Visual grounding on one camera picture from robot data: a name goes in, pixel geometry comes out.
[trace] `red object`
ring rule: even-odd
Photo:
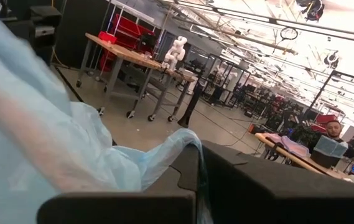
[[[116,40],[117,40],[117,37],[111,35],[111,34],[108,33],[108,32],[103,32],[103,31],[100,32],[100,34],[99,34],[98,37],[99,37],[101,40],[111,42],[112,44],[115,44],[115,43],[116,43]]]
[[[139,26],[135,22],[130,21],[125,17],[120,17],[120,14],[115,15],[115,17],[113,18],[112,28],[110,30],[110,33],[114,34],[114,37],[116,38],[115,43],[112,44],[117,44],[130,50],[137,50],[136,49],[137,44],[142,34],[150,33],[154,35],[154,33],[151,30]],[[153,54],[153,49],[149,49],[145,46],[144,47],[141,46],[140,52],[141,53],[149,52]],[[108,59],[106,60],[107,53],[108,51],[104,51],[100,59],[100,69],[103,69],[105,72],[111,70],[111,61],[114,60],[115,58],[115,55],[109,53]]]
[[[329,115],[318,115],[318,117],[316,118],[316,122],[318,124],[326,124],[329,121],[336,121],[337,117],[333,114],[329,114]]]
[[[325,128],[323,128],[323,127],[321,127],[319,125],[316,125],[316,124],[311,125],[311,129],[313,131],[320,131],[321,133],[326,133],[326,129]]]

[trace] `humanoid robot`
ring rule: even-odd
[[[174,41],[172,47],[164,57],[162,68],[167,68],[172,71],[175,70],[177,62],[181,61],[185,57],[184,45],[187,43],[187,41],[188,40],[185,37],[181,36]]]

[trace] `black stand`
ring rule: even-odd
[[[200,98],[200,95],[202,94],[204,86],[202,86],[200,84],[200,78],[196,83],[195,89],[193,91],[193,96],[192,99],[190,99],[190,102],[188,104],[187,109],[185,110],[185,113],[183,115],[183,117],[178,121],[178,124],[181,125],[184,128],[188,128],[189,127],[189,120],[190,120],[190,116],[192,115],[197,101]]]

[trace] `pink cloth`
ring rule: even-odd
[[[291,141],[287,136],[280,137],[277,134],[264,134],[266,137],[270,138],[273,142],[281,143],[284,148],[292,154],[295,154],[299,157],[308,157],[309,149],[301,144],[298,144],[294,141]]]

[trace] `plastic bag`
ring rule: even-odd
[[[40,205],[63,192],[144,190],[190,143],[201,150],[196,134],[181,129],[149,152],[112,147],[96,110],[70,102],[0,22],[0,224],[35,223]],[[210,222],[204,197],[199,205]]]

